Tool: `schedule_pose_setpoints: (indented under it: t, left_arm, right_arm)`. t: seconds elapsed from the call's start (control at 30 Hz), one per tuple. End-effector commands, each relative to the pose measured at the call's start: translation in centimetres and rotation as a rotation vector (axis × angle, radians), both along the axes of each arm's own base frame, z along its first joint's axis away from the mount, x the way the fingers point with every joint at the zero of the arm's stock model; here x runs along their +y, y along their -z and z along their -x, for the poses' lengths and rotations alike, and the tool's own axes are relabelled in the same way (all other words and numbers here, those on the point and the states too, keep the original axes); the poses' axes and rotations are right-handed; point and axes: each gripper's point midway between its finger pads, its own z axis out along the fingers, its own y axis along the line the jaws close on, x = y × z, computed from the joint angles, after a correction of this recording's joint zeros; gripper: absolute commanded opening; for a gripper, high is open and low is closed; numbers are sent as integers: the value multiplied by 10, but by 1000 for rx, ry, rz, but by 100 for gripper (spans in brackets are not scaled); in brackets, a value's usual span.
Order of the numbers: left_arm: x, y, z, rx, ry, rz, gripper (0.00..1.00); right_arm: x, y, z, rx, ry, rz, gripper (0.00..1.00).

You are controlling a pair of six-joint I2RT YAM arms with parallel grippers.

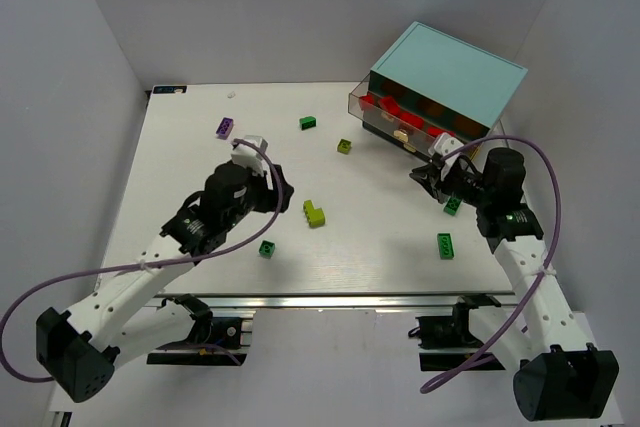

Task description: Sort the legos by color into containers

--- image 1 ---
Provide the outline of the transparent drawer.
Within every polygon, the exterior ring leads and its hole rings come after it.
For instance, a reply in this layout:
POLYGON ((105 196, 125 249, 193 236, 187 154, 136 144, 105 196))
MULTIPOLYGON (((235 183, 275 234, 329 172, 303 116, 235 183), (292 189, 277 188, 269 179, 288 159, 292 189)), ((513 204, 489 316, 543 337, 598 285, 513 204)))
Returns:
POLYGON ((348 111, 362 127, 421 159, 436 138, 448 133, 467 144, 484 137, 489 128, 392 81, 378 92, 364 79, 350 92, 348 111))

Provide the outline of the red long lego brick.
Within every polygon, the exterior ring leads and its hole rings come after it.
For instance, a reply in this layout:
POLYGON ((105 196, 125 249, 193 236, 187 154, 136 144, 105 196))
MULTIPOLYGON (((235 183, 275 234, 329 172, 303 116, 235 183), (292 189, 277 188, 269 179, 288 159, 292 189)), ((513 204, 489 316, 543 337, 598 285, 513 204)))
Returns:
POLYGON ((404 124, 407 124, 417 130, 422 130, 425 124, 425 120, 423 118, 410 112, 402 111, 399 118, 404 124))

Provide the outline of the small red lego brick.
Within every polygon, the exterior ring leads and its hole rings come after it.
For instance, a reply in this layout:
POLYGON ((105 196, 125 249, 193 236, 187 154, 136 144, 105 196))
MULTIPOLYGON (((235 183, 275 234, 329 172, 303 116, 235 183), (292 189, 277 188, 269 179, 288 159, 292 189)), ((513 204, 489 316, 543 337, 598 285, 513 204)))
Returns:
POLYGON ((358 98, 358 105, 362 111, 367 111, 376 106, 376 99, 371 94, 366 94, 358 98))

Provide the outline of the red round lego piece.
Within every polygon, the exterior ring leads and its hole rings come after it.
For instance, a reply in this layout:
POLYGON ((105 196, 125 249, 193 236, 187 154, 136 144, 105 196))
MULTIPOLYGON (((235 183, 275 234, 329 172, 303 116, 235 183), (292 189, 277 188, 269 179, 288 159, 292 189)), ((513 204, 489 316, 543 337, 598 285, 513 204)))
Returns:
POLYGON ((401 113, 399 104, 392 96, 385 96, 380 98, 378 104, 381 109, 394 117, 398 117, 401 113))

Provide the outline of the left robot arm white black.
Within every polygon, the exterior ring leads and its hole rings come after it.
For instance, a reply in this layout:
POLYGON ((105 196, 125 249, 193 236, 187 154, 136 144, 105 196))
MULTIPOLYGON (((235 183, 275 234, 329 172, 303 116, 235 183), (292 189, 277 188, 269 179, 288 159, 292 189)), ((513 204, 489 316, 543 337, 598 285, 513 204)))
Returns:
POLYGON ((75 403, 95 396, 115 371, 169 344, 213 340, 210 308, 192 294, 172 297, 146 320, 134 315, 179 276, 220 248, 249 213, 283 213, 294 189, 276 165, 273 171, 228 161, 203 190, 188 196, 141 256, 142 264, 119 273, 85 299, 36 321, 36 358, 75 403))

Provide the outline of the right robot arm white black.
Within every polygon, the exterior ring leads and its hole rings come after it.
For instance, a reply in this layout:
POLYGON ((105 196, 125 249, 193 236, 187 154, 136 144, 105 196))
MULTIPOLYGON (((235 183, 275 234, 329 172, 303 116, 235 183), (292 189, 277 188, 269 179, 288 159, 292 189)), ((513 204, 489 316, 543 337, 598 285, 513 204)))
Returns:
POLYGON ((522 416, 531 422, 601 417, 619 364, 584 333, 551 269, 551 249, 523 200, 523 155, 493 148, 477 170, 452 145, 430 154, 411 178, 441 203, 456 198, 475 208, 479 232, 518 298, 511 315, 495 302, 474 304, 467 329, 511 373, 522 416))

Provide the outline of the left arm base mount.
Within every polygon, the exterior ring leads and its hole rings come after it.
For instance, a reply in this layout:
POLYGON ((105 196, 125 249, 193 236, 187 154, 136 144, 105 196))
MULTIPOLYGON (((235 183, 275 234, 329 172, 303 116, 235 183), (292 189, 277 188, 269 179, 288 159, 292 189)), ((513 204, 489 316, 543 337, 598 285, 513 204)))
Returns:
POLYGON ((251 344, 252 321, 243 317, 217 316, 191 294, 170 297, 161 303, 183 307, 194 321, 185 340, 159 347, 149 353, 147 365, 241 367, 251 344))

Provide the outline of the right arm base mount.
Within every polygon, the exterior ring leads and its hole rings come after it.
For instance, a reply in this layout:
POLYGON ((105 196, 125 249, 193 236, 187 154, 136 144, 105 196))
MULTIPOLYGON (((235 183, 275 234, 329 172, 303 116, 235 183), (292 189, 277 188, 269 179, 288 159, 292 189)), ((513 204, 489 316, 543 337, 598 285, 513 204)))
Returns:
POLYGON ((487 294, 458 298, 448 315, 417 317, 417 326, 407 336, 419 341, 419 361, 422 372, 444 372, 470 358, 482 342, 469 331, 469 312, 480 307, 501 307, 487 294))

